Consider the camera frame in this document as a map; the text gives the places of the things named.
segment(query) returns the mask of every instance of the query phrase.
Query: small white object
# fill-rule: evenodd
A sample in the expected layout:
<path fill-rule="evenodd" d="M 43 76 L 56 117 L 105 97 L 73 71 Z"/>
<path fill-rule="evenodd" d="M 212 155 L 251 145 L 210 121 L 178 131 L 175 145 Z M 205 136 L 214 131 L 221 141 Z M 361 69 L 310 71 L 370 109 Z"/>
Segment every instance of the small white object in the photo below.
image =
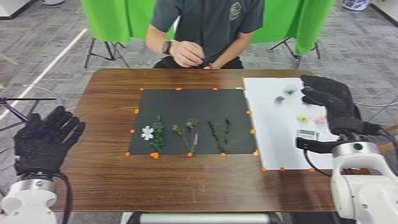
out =
<path fill-rule="evenodd" d="M 150 126 L 146 126 L 143 128 L 143 135 L 141 135 L 141 137 L 144 138 L 146 141 L 151 140 L 155 137 L 153 132 L 155 132 L 153 128 Z"/>
<path fill-rule="evenodd" d="M 295 85 L 288 85 L 285 88 L 285 92 L 292 95 L 299 91 L 299 88 Z"/>

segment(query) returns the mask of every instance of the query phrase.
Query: tripod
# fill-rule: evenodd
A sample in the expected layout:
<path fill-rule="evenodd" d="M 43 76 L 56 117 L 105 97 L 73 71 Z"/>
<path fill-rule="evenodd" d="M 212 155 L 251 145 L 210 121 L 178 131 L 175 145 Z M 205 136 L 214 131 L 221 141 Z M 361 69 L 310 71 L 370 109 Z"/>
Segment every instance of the tripod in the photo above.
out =
<path fill-rule="evenodd" d="M 287 46 L 287 48 L 288 48 L 288 50 L 290 50 L 292 57 L 294 57 L 295 60 L 297 60 L 295 69 L 299 69 L 299 68 L 301 68 L 301 63 L 302 63 L 302 56 L 295 54 L 294 49 L 292 49 L 292 47 L 290 47 L 290 45 L 288 45 L 288 40 L 290 40 L 292 38 L 294 38 L 294 37 L 287 38 L 287 39 L 283 40 L 283 42 L 279 42 L 279 44 L 271 48 L 271 50 L 274 50 L 281 45 Z M 318 56 L 318 59 L 320 59 L 320 46 L 318 46 L 318 42 L 315 42 L 315 48 L 313 48 L 313 50 L 317 51 L 317 56 Z"/>
<path fill-rule="evenodd" d="M 47 100 L 57 100 L 57 99 L 56 98 L 0 98 L 0 106 L 9 110 L 9 112 L 16 115 L 18 119 L 22 120 L 13 125 L 0 128 L 0 132 L 6 131 L 8 129 L 11 129 L 13 127 L 16 127 L 18 125 L 22 125 L 29 121 L 29 116 L 34 113 L 34 109 L 40 105 L 40 102 L 47 101 Z M 9 105 L 9 101 L 34 101 L 34 106 L 29 110 L 27 115 L 24 115 L 24 113 L 18 111 L 18 109 Z"/>

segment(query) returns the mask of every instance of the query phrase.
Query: cable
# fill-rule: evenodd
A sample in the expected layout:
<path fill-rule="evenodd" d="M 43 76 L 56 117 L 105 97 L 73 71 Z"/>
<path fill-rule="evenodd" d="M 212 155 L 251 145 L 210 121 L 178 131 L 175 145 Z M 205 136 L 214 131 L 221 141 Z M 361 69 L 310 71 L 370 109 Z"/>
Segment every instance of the cable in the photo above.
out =
<path fill-rule="evenodd" d="M 358 103 L 358 105 L 365 106 L 365 107 L 391 107 L 391 106 L 398 105 L 398 102 L 384 104 L 384 105 L 372 105 L 372 104 Z"/>
<path fill-rule="evenodd" d="M 73 210 L 73 189 L 72 189 L 72 182 L 70 182 L 70 178 L 68 178 L 66 174 L 57 173 L 54 176 L 59 177 L 59 179 L 66 183 L 66 207 L 64 207 L 63 224 L 68 224 L 70 223 L 70 218 L 72 218 L 72 210 Z"/>
<path fill-rule="evenodd" d="M 388 107 L 390 107 L 390 106 L 384 106 L 384 107 L 382 107 L 381 111 L 379 111 L 377 114 L 372 116 L 368 122 L 370 122 L 372 119 L 377 117 L 377 115 L 384 112 L 384 110 L 388 109 Z"/>
<path fill-rule="evenodd" d="M 333 175 L 331 175 L 329 173 L 326 173 L 326 172 L 318 169 L 318 167 L 315 166 L 315 164 L 313 164 L 313 162 L 311 162 L 311 160 L 310 160 L 308 150 L 306 150 L 306 149 L 304 149 L 302 153 L 304 153 L 304 158 L 306 158 L 306 160 L 308 160 L 308 164 L 310 164 L 310 166 L 313 167 L 313 169 L 317 170 L 317 172 L 320 172 L 327 177 L 333 177 Z"/>

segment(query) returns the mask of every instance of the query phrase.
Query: orange marker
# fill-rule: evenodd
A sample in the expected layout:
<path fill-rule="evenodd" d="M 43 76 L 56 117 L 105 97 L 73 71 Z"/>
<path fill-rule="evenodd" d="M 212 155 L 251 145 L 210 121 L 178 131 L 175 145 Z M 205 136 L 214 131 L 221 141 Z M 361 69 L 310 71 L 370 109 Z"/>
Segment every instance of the orange marker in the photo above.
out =
<path fill-rule="evenodd" d="M 260 150 L 256 150 L 256 152 L 253 153 L 255 156 L 260 156 Z"/>
<path fill-rule="evenodd" d="M 159 152 L 153 152 L 153 153 L 150 154 L 150 156 L 153 157 L 153 159 L 159 159 L 159 157 L 160 157 Z"/>

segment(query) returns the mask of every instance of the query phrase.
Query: gray carpet floor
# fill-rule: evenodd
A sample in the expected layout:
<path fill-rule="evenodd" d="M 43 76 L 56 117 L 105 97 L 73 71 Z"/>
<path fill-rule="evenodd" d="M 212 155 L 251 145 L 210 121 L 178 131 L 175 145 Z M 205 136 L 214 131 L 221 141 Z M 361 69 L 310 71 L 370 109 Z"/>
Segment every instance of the gray carpet floor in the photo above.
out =
<path fill-rule="evenodd" d="M 20 63 L 20 65 L 13 65 L 0 60 L 0 84 L 6 87 L 0 89 L 0 96 L 16 97 L 20 95 L 27 88 L 24 85 L 40 76 L 84 28 L 88 28 L 88 22 L 79 0 L 70 0 L 61 7 L 47 7 L 38 2 L 15 20 L 0 21 L 0 52 Z M 59 100 L 41 104 L 40 112 L 43 114 L 59 104 L 72 110 L 75 109 L 95 71 L 105 67 L 125 67 L 121 60 L 107 61 L 93 57 L 89 69 L 84 68 L 89 42 L 91 34 L 88 32 L 27 95 L 36 97 L 57 95 Z M 269 50 L 274 44 L 256 44 L 249 47 L 242 55 L 246 68 L 294 68 L 295 60 L 285 47 L 274 51 Z M 150 68 L 160 60 L 160 56 L 146 48 L 144 41 L 134 39 L 125 45 L 127 49 L 119 48 L 119 50 L 130 67 Z M 336 5 L 320 37 L 322 60 L 317 59 L 315 52 L 310 52 L 301 69 L 349 84 L 356 102 L 361 104 L 382 105 L 397 99 L 397 50 L 398 29 L 375 10 L 370 8 L 365 12 L 352 13 Z M 107 53 L 102 42 L 96 45 L 96 52 Z M 27 111 L 27 106 L 29 104 L 18 104 L 18 109 Z M 359 106 L 359 108 L 365 120 L 372 119 L 372 122 L 384 126 L 398 124 L 398 105 L 386 108 L 382 112 L 381 107 Z M 13 116 L 8 116 L 0 121 L 0 127 L 15 121 Z M 16 130 L 0 133 L 0 175 L 8 175 L 0 185 L 13 181 L 9 177 L 13 170 L 11 136 Z M 88 223 L 88 219 L 93 219 L 93 223 L 119 223 L 121 215 L 112 215 L 79 213 L 73 224 Z"/>

